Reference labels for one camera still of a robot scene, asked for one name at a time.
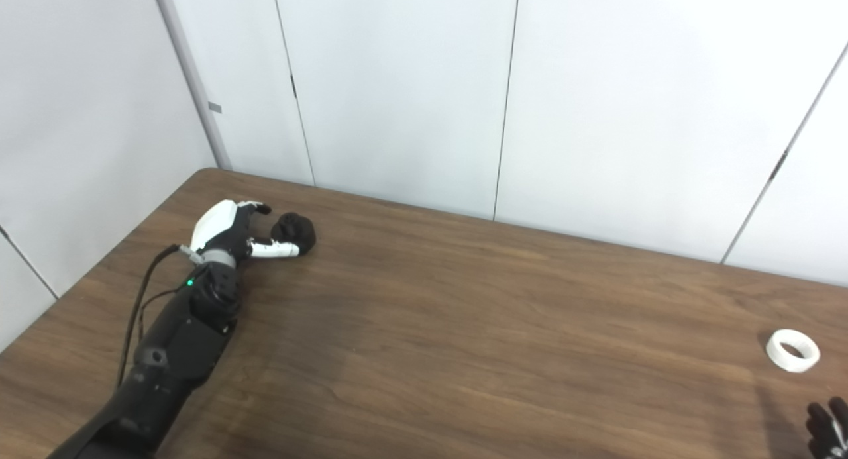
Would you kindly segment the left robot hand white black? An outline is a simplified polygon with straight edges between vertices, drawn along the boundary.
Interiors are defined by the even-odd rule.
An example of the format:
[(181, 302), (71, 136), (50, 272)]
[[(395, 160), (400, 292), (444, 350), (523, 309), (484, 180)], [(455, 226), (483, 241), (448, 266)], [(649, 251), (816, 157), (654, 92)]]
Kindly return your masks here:
[(236, 268), (248, 258), (297, 258), (315, 247), (314, 224), (296, 212), (281, 215), (267, 238), (252, 236), (252, 216), (271, 212), (258, 201), (221, 200), (197, 221), (190, 244), (180, 250), (195, 265), (217, 262)]

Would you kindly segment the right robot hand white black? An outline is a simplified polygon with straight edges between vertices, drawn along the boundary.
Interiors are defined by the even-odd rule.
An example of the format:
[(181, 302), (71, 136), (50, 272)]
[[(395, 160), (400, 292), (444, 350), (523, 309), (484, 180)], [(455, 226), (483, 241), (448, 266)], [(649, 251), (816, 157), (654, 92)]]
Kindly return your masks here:
[(806, 428), (814, 458), (847, 458), (847, 404), (842, 397), (831, 398), (827, 408), (810, 403)]

